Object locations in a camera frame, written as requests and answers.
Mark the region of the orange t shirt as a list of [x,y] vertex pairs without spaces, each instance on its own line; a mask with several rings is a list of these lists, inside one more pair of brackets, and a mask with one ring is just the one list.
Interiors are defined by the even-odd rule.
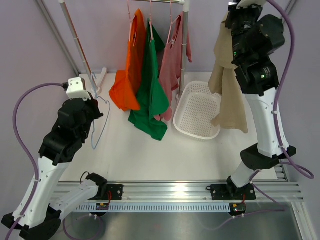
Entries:
[[128,41],[126,68],[118,70],[109,96],[115,105],[126,112],[140,110],[136,94],[142,83],[142,67],[146,43],[146,26],[140,9],[134,13]]

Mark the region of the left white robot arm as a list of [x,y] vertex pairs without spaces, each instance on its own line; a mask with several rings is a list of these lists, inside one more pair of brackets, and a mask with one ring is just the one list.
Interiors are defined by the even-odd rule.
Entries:
[[103,114],[95,99],[74,98],[65,101],[51,132],[39,150],[38,169],[17,210],[6,214],[2,224],[19,230],[23,240],[49,240],[62,221],[87,200],[101,200],[108,192],[107,180],[92,173],[74,190],[51,201],[54,190],[89,136],[92,122]]

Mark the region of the beige t shirt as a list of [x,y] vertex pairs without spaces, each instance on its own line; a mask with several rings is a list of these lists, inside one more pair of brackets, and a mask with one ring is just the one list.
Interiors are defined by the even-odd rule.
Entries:
[[213,126],[240,130],[248,133],[245,105],[236,78],[233,61],[231,30],[226,28],[228,14],[221,21],[219,35],[214,46],[215,63],[208,87],[211,93],[221,96],[220,112],[211,120]]

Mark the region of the pink hanger of orange shirt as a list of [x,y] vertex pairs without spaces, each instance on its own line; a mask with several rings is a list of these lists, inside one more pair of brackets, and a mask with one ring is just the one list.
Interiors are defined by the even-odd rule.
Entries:
[[138,39],[138,16],[140,9],[136,8],[133,12],[131,9],[130,0],[126,1],[127,4],[127,11],[128,11],[128,18],[129,18],[129,42],[132,45],[136,45]]

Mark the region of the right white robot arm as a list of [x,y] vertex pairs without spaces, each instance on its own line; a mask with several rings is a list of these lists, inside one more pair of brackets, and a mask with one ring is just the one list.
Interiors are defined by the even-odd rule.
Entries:
[[262,16],[263,0],[234,0],[228,4],[225,27],[231,31],[232,64],[241,92],[249,103],[257,143],[240,153],[241,164],[226,181],[230,198],[242,199],[252,191],[253,176],[297,153],[286,140],[276,94],[280,87],[270,55],[285,44],[281,19]]

